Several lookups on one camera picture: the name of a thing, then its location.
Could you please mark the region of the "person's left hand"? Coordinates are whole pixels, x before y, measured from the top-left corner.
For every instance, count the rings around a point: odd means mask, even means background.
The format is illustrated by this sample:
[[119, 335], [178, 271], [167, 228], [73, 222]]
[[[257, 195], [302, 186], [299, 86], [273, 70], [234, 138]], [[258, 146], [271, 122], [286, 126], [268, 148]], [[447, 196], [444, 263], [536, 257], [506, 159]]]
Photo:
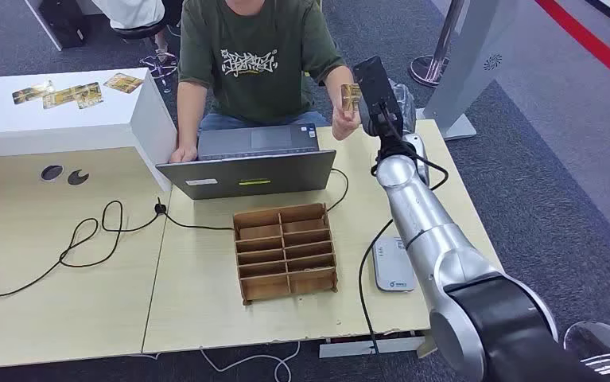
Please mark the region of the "person's left hand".
[[341, 102], [336, 101], [332, 109], [332, 136], [343, 141], [356, 131], [361, 125], [359, 112], [352, 108], [350, 111], [342, 108]]

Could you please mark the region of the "person's right hand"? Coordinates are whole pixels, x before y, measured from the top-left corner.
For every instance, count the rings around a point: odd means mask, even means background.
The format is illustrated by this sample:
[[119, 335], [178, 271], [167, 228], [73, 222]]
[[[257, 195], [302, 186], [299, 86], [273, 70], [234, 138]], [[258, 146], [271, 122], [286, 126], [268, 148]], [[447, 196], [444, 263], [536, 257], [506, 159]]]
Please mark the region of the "person's right hand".
[[192, 162], [197, 159], [198, 153], [195, 145], [181, 145], [172, 152], [169, 163]]

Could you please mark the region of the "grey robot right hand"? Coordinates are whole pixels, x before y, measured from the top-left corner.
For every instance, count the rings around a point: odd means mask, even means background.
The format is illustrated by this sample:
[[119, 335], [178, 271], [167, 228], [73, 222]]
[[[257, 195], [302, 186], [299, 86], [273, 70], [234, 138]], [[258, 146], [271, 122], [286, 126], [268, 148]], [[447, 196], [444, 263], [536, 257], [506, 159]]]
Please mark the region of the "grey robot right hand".
[[[402, 113], [402, 135], [413, 134], [415, 132], [416, 123], [416, 108], [414, 105], [414, 96], [410, 93], [409, 88], [405, 84], [397, 83], [391, 78], [389, 78], [388, 80]], [[370, 136], [376, 137], [378, 133], [375, 131], [375, 127], [373, 125], [373, 122], [371, 121], [370, 113], [367, 108], [367, 104], [363, 97], [361, 97], [359, 100], [359, 116], [364, 132]]]

